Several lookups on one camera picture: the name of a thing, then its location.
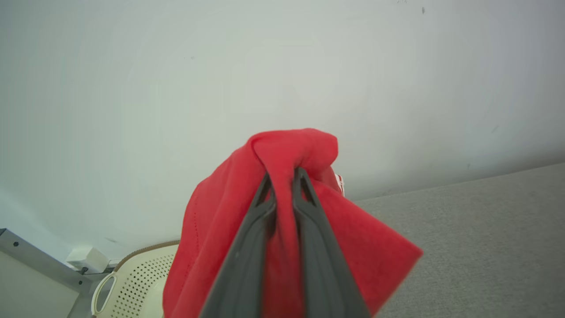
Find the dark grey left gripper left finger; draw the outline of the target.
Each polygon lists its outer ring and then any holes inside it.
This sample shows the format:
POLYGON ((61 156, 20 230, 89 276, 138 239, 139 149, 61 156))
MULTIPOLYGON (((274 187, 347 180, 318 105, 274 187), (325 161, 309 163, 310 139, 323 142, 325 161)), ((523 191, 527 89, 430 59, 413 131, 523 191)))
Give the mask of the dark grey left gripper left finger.
POLYGON ((262 317, 268 240, 276 229, 276 195, 266 173, 200 311, 200 318, 262 317))

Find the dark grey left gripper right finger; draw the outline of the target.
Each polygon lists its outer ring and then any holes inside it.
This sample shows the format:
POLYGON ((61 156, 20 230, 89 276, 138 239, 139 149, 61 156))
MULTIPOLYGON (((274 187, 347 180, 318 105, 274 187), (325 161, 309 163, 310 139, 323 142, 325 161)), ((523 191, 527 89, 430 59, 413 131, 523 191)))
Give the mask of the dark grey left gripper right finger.
POLYGON ((307 318, 369 318, 308 173, 294 171, 293 209, 297 222, 307 318))

